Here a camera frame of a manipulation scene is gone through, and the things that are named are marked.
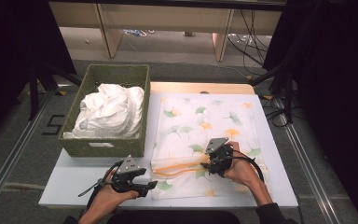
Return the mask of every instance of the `white cloth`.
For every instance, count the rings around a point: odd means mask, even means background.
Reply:
[[[207,161],[205,148],[211,138],[218,137],[239,142],[241,152],[255,158],[268,181],[251,103],[162,98],[151,161],[152,178],[158,181],[152,198],[251,195],[245,186],[218,174],[209,175],[197,165]]]
[[[101,84],[98,92],[85,96],[75,128],[63,138],[131,138],[136,137],[142,118],[144,90]]]

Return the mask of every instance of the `person's left hand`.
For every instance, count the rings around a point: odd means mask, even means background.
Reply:
[[[111,179],[112,171],[106,179]],[[98,223],[102,218],[111,214],[124,201],[128,199],[136,199],[138,192],[130,190],[124,193],[115,192],[110,185],[106,185],[100,189],[98,194],[92,201],[89,210],[79,220],[79,224],[83,223]]]

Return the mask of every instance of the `storage bin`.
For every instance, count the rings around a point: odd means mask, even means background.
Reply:
[[[80,113],[80,102],[87,94],[98,91],[98,86],[103,83],[118,84],[125,88],[138,86],[145,91],[140,134],[134,138],[63,138],[64,132],[71,132],[75,127],[76,119]],[[83,78],[62,126],[59,142],[71,157],[127,157],[129,155],[143,157],[145,154],[149,98],[150,76],[148,65],[92,64]]]

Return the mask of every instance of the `floor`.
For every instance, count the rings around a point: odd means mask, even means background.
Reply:
[[[100,63],[163,63],[167,71],[182,66],[204,69],[219,69],[219,73],[227,76],[215,76],[215,81],[228,79],[247,81],[265,71],[260,65],[243,57],[230,43],[222,62],[214,57],[212,36],[196,33],[184,36],[179,32],[147,33],[146,37],[123,35],[117,55],[114,59],[106,57],[99,30],[62,28],[62,35],[74,60],[78,74],[84,74],[85,62]],[[230,39],[244,48],[235,35]],[[260,41],[268,45],[271,36],[260,36]],[[257,51],[249,49],[249,54],[258,58]],[[164,78],[164,72],[158,78]],[[200,80],[211,79],[203,74]],[[183,74],[188,80],[193,75]],[[62,85],[71,85],[58,78]],[[257,94],[269,95],[270,80],[257,85]],[[21,103],[13,106],[9,116],[0,124],[0,174],[7,173],[4,187],[0,192],[0,223],[61,223],[65,216],[79,217],[81,209],[48,209],[38,205],[43,188],[58,159],[61,146],[54,134],[58,123],[63,123],[63,115],[67,113],[76,95],[76,89],[68,89],[66,95],[50,95],[46,102],[41,119],[30,126],[29,94],[27,88],[21,94]],[[47,99],[50,93],[40,90],[40,98]],[[282,107],[282,99],[273,101],[261,100],[266,115],[277,107]],[[282,126],[285,117],[269,119],[270,129],[279,149],[283,165],[298,198],[298,208],[283,209],[287,217],[298,223],[358,223],[358,214],[351,204],[351,199],[342,188],[336,174],[331,168],[310,129],[307,119],[301,110],[293,110],[293,125]],[[30,134],[23,135],[22,130]],[[15,157],[16,165],[6,169],[7,158]],[[241,223],[258,223],[254,211],[232,210]]]

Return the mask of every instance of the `hand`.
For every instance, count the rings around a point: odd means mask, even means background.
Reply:
[[[112,171],[106,179],[111,179],[114,172],[115,171]],[[138,192],[134,190],[130,190],[124,193],[117,193],[110,185],[106,185],[101,188],[98,194],[95,196],[91,206],[89,207],[89,210],[79,220],[79,224],[98,223],[102,218],[115,211],[115,209],[121,203],[128,199],[136,199],[137,197]]]
[[[227,142],[227,145],[233,147],[233,157],[246,157],[240,152],[238,142]],[[231,167],[225,171],[225,177],[247,186],[254,195],[258,206],[272,203],[266,184],[261,181],[255,168],[248,161],[233,159]]]

